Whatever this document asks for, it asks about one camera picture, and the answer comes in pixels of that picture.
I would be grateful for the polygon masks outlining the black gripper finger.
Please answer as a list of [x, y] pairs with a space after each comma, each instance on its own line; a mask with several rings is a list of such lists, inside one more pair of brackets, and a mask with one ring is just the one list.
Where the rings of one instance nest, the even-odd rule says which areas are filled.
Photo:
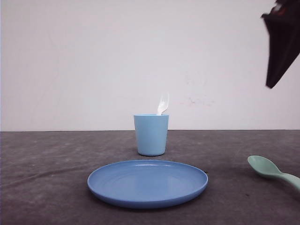
[[266, 86], [272, 89], [300, 53], [300, 2], [277, 0], [261, 15], [269, 34]]

